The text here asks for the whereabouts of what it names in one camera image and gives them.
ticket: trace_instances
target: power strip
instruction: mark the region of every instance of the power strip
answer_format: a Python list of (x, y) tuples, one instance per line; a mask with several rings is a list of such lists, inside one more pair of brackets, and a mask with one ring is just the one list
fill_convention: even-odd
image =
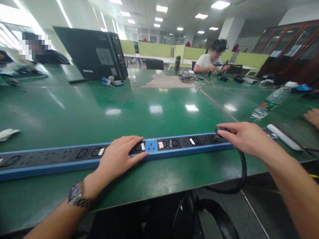
[[(272, 139), (278, 139), (268, 129), (263, 130)], [(0, 181), (97, 168), (110, 144), (0, 153)], [(149, 155), (144, 160), (154, 160), (231, 148), (234, 148), (233, 144), (226, 139), (219, 138), (215, 133), (205, 133), (144, 139), (131, 150), (130, 155), (135, 156), (146, 151)]]

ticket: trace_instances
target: glass cabinet door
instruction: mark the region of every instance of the glass cabinet door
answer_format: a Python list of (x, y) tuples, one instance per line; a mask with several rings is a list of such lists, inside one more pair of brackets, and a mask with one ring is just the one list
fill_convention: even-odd
[(298, 32), (299, 27), (291, 28), (287, 31), (287, 33), (284, 35), (282, 40), (279, 42), (279, 44), (276, 46), (276, 48), (273, 50), (270, 57), (278, 57), (282, 53), (283, 50), (286, 49), (286, 47), (289, 45), (291, 40), (295, 37), (296, 33)]
[(297, 55), (297, 52), (305, 47), (306, 43), (312, 38), (318, 29), (319, 26), (306, 27), (296, 42), (287, 49), (286, 54), (283, 55), (276, 64), (281, 68), (287, 67), (292, 62), (293, 57)]
[(275, 31), (274, 35), (272, 36), (272, 38), (270, 39), (270, 41), (268, 42), (267, 46), (265, 47), (265, 49), (263, 50), (262, 54), (270, 54), (272, 48), (274, 47), (274, 45), (277, 43), (277, 41), (279, 40), (279, 38), (281, 37), (281, 35), (284, 33), (283, 29), (278, 29)]
[(259, 43), (254, 48), (254, 53), (260, 53), (262, 51), (263, 46), (267, 42), (269, 36), (271, 34), (271, 29), (266, 29), (259, 41)]
[(295, 62), (290, 64), (286, 68), (282, 68), (279, 72), (280, 75), (286, 80), (290, 80), (300, 75), (303, 70), (309, 66), (312, 61), (318, 57), (319, 55), (319, 35), (316, 36), (315, 40), (311, 42), (310, 45), (306, 45), (303, 48), (303, 52), (301, 52)]

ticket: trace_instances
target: green tabletop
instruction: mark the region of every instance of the green tabletop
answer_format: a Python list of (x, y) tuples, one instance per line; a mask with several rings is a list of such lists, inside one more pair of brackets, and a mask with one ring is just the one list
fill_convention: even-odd
[[(123, 135), (155, 138), (213, 132), (221, 122), (250, 120), (254, 108), (273, 91), (224, 83), (215, 76), (208, 79), (214, 84), (199, 81), (200, 88), (194, 89), (140, 88), (153, 74), (174, 73), (139, 69), (129, 69), (130, 80), (122, 87), (105, 87), (99, 81), (70, 85), (68, 81), (81, 78), (74, 66), (46, 66), (42, 70), (48, 78), (23, 82), (19, 87), (0, 85), (1, 130), (21, 130), (0, 143), (0, 152), (110, 142)], [(298, 117), (313, 107), (313, 101), (292, 97), (258, 124), (300, 122), (311, 134), (313, 128)], [(300, 162), (313, 160), (280, 144)], [(248, 156), (247, 168), (249, 175), (266, 171), (259, 160)], [(0, 234), (40, 222), (65, 200), (75, 182), (92, 171), (1, 182)], [(113, 181), (93, 210), (240, 176), (241, 161), (235, 149), (141, 162)]]

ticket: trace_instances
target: hand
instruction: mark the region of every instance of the hand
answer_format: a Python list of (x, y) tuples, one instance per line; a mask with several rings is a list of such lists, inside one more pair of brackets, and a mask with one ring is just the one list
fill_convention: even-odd
[(272, 158), (278, 153), (285, 152), (274, 140), (256, 124), (248, 122), (222, 123), (218, 127), (225, 127), (230, 132), (219, 130), (218, 134), (229, 140), (236, 148), (246, 154), (261, 160)]
[(209, 71), (214, 72), (216, 70), (216, 66), (215, 65), (211, 65), (209, 67)]
[(303, 115), (306, 120), (319, 129), (319, 109), (312, 109)]
[(99, 167), (84, 179), (84, 193), (87, 198), (95, 198), (113, 179), (125, 173), (149, 153), (143, 152), (135, 157), (129, 156), (130, 150), (143, 137), (123, 136), (107, 147)]
[(230, 65), (225, 65), (225, 66), (223, 67), (223, 70), (224, 70), (224, 71), (227, 71), (229, 68), (230, 68)]

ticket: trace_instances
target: yellow-green partition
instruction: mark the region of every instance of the yellow-green partition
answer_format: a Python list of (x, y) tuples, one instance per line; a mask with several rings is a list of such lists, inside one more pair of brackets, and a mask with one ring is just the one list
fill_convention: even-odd
[(268, 59), (267, 54), (243, 53), (240, 52), (235, 60), (235, 64), (245, 65), (260, 69)]
[(174, 58), (180, 56), (180, 61), (183, 62), (185, 53), (185, 45), (176, 45), (174, 51)]
[(198, 58), (205, 54), (206, 49), (185, 47), (184, 59), (198, 60)]
[(171, 57), (173, 46), (139, 41), (139, 51), (145, 56)]
[(124, 54), (133, 54), (135, 55), (135, 48), (134, 48), (134, 42), (128, 41), (128, 40), (120, 40), (122, 51)]
[(230, 61), (230, 58), (233, 56), (233, 52), (232, 51), (225, 51), (221, 54), (221, 59), (222, 61), (225, 63), (227, 60)]

